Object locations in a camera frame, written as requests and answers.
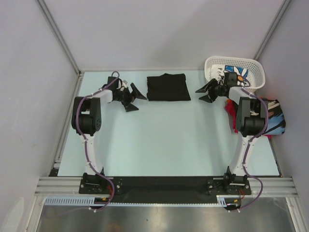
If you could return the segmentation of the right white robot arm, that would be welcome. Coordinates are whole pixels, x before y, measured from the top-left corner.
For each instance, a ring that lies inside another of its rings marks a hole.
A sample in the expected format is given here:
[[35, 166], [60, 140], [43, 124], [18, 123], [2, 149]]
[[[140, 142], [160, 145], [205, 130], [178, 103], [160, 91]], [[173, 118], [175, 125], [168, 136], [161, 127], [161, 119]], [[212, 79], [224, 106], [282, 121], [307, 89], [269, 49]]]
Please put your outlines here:
[[239, 140], [230, 165], [218, 187], [228, 194], [239, 192], [248, 185], [247, 171], [253, 147], [268, 126], [268, 100], [261, 99], [248, 92], [238, 83], [236, 72], [226, 72], [223, 82], [211, 79], [196, 90], [204, 93], [199, 99], [213, 103], [218, 97], [227, 97], [237, 104], [236, 129]]

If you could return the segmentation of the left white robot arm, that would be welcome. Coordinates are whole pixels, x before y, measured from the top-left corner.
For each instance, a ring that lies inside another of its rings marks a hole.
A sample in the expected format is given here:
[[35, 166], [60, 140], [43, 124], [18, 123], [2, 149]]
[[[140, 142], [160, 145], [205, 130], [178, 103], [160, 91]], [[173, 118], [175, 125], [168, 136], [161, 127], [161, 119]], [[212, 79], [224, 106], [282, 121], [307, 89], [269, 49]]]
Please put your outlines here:
[[132, 83], [130, 88], [119, 76], [108, 77], [108, 81], [96, 92], [75, 97], [71, 117], [71, 126], [79, 135], [85, 152], [85, 171], [83, 173], [80, 194], [113, 193], [113, 183], [104, 174], [104, 168], [96, 156], [95, 135], [101, 129], [101, 106], [113, 101], [120, 102], [126, 112], [137, 111], [133, 102], [147, 98]]

